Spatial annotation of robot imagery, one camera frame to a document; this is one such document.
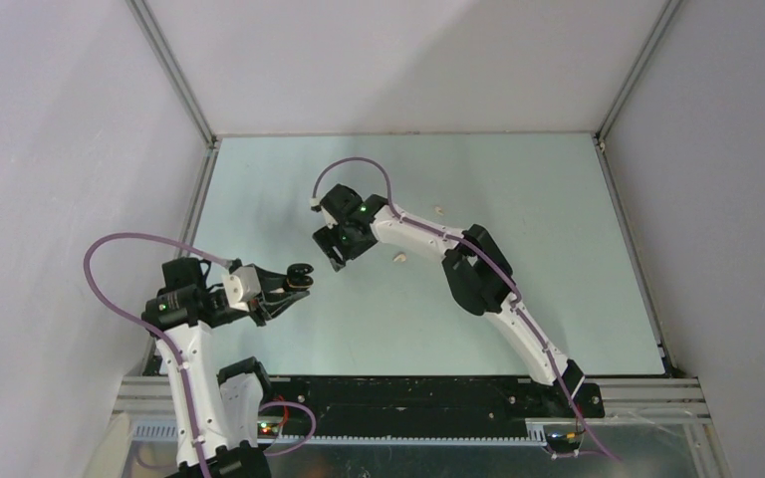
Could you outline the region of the black earbud charging case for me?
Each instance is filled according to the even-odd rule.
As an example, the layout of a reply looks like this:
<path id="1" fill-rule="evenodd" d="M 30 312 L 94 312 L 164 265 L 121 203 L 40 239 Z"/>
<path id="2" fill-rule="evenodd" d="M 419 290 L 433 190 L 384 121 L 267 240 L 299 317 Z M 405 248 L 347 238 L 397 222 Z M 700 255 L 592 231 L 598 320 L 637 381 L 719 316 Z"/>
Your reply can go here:
<path id="1" fill-rule="evenodd" d="M 283 288 L 287 292 L 308 291 L 314 284 L 314 267 L 307 263 L 295 263 L 287 267 Z"/>

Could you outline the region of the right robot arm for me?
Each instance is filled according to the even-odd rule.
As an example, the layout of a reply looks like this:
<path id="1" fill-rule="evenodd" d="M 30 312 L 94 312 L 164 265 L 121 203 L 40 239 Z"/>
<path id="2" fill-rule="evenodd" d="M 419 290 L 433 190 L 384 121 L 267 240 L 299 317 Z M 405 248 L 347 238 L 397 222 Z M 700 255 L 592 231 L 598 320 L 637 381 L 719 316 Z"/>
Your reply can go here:
<path id="1" fill-rule="evenodd" d="M 484 227 L 446 227 L 409 214 L 385 197 L 361 198 L 343 184 L 312 197 L 311 208 L 324 217 L 324 226 L 313 238 L 334 270 L 344 269 L 378 244 L 439 264 L 454 302 L 491 323 L 524 363 L 530 378 L 542 385 L 543 409 L 564 416 L 578 405 L 585 374 L 529 312 L 511 264 Z"/>

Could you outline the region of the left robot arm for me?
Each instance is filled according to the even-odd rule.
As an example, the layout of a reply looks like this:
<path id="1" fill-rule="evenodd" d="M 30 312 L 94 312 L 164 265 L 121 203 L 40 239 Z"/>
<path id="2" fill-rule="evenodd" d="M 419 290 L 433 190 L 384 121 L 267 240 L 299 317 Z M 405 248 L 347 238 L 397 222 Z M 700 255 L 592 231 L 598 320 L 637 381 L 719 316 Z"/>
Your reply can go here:
<path id="1" fill-rule="evenodd" d="M 268 477 L 258 414 L 273 406 L 275 388 L 254 357 L 218 367 L 212 345 L 219 328 L 242 319 L 264 327 L 308 297 L 314 268 L 295 263 L 278 273 L 233 260 L 220 283 L 209 285 L 211 266 L 195 258 L 164 263 L 164 286 L 140 316 L 167 370 L 177 428 L 174 474 Z"/>

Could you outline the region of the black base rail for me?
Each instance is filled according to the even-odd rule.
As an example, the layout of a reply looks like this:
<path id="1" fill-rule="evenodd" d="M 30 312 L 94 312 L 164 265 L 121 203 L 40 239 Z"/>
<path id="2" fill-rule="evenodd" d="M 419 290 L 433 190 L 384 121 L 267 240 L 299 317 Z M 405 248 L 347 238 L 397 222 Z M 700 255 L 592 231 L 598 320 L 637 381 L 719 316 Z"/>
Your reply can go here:
<path id="1" fill-rule="evenodd" d="M 271 378 L 274 397 L 311 409 L 289 412 L 287 435 L 316 418 L 322 439 L 524 439 L 536 420 L 604 417 L 600 388 L 585 382 L 575 399 L 516 375 Z"/>

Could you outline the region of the aluminium frame rail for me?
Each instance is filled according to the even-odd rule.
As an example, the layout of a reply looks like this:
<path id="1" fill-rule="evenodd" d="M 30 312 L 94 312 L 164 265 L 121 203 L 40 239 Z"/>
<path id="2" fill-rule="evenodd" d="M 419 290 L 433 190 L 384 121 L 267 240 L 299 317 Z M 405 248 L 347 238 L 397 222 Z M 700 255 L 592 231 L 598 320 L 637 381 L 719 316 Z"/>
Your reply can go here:
<path id="1" fill-rule="evenodd" d="M 240 374 L 196 398 L 204 425 L 318 444 L 529 445 L 572 452 L 597 425 L 667 429 L 711 421 L 693 378 L 595 378 L 573 400 L 524 377 Z M 262 405 L 263 411 L 256 412 Z"/>

